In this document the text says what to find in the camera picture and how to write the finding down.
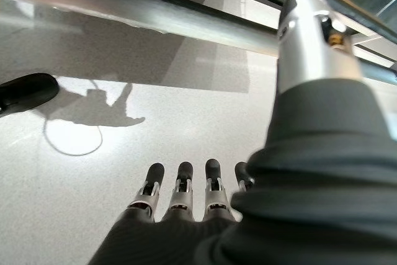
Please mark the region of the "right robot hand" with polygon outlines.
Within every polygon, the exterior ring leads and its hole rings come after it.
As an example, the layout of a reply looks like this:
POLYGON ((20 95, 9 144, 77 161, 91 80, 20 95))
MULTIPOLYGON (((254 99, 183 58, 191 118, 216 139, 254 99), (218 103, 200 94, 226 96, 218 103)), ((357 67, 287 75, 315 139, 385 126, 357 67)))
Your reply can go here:
POLYGON ((92 264, 395 264, 396 142, 325 0, 286 0, 272 118, 228 202, 209 161, 206 214, 174 203, 154 222, 164 173, 115 222, 92 264))

